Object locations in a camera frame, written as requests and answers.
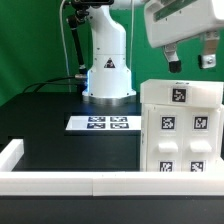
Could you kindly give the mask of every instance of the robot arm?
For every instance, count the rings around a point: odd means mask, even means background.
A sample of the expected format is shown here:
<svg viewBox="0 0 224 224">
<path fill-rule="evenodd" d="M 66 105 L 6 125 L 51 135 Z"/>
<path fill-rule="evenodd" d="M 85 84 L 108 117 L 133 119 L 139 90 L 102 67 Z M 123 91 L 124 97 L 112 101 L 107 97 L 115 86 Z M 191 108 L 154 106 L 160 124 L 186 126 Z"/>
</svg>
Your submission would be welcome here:
<svg viewBox="0 0 224 224">
<path fill-rule="evenodd" d="M 150 0 L 145 5 L 145 25 L 152 47 L 163 47 L 171 72 L 179 72 L 177 42 L 202 37 L 201 68 L 216 65 L 219 29 L 224 27 L 221 0 Z"/>
</svg>

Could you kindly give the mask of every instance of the white block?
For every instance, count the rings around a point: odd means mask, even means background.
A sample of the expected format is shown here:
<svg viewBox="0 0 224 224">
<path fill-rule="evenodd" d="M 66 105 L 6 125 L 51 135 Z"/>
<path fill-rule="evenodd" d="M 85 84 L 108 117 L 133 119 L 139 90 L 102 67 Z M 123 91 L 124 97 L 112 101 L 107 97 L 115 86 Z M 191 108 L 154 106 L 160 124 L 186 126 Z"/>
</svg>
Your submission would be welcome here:
<svg viewBox="0 0 224 224">
<path fill-rule="evenodd" d="M 223 116 L 223 106 L 186 109 L 182 171 L 203 172 L 215 165 L 221 154 Z"/>
<path fill-rule="evenodd" d="M 185 108 L 145 104 L 140 168 L 181 171 Z"/>
<path fill-rule="evenodd" d="M 151 79 L 141 84 L 143 104 L 218 108 L 222 98 L 222 82 Z"/>
<path fill-rule="evenodd" d="M 143 104 L 142 171 L 208 171 L 221 154 L 224 107 Z"/>
<path fill-rule="evenodd" d="M 12 171 L 23 154 L 23 140 L 13 139 L 0 153 L 0 171 Z"/>
</svg>

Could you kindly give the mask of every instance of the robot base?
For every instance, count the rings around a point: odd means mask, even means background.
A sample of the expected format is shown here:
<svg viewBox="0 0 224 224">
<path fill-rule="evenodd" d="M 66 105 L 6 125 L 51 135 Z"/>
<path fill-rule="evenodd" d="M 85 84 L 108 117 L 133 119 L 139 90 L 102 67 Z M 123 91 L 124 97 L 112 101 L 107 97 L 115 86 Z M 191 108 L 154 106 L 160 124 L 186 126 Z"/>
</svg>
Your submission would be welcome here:
<svg viewBox="0 0 224 224">
<path fill-rule="evenodd" d="M 95 104 L 102 104 L 102 105 L 119 106 L 122 104 L 135 102 L 136 95 L 130 95 L 127 97 L 122 97 L 122 98 L 98 98 L 98 97 L 83 95 L 83 101 L 89 102 L 89 103 L 95 103 Z"/>
</svg>

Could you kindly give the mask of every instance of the black cable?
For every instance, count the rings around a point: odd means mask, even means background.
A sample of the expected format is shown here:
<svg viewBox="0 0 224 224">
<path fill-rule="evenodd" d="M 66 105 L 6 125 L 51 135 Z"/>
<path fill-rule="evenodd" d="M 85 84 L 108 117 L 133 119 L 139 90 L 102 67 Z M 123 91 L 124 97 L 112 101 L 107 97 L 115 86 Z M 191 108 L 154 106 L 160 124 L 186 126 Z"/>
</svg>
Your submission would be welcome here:
<svg viewBox="0 0 224 224">
<path fill-rule="evenodd" d="M 40 82 L 40 83 L 34 83 L 32 85 L 27 86 L 22 93 L 25 93 L 29 88 L 32 88 L 33 86 L 39 86 L 39 85 L 58 85 L 58 86 L 69 86 L 69 85 L 79 85 L 78 83 L 69 84 L 69 83 L 52 83 L 52 82 Z"/>
<path fill-rule="evenodd" d="M 54 79 L 49 79 L 46 82 L 41 83 L 39 86 L 37 86 L 33 92 L 38 92 L 43 86 L 47 85 L 49 82 L 57 82 L 57 81 L 61 81 L 61 80 L 66 80 L 66 79 L 75 79 L 75 76 L 66 76 L 66 77 L 58 77 L 58 78 L 54 78 Z"/>
</svg>

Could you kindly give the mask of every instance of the table surface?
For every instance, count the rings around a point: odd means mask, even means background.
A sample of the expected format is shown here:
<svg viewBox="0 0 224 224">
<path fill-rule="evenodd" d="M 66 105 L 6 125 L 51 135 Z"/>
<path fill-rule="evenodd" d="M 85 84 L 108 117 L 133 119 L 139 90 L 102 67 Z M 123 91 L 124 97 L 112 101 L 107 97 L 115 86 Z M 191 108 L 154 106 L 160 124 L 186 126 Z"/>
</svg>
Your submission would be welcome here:
<svg viewBox="0 0 224 224">
<path fill-rule="evenodd" d="M 23 138 L 15 171 L 138 170 L 140 131 L 65 132 L 70 115 L 140 115 L 139 101 L 116 108 L 69 93 L 26 93 L 0 108 L 0 144 Z M 2 223 L 223 224 L 224 197 L 0 196 Z"/>
</svg>

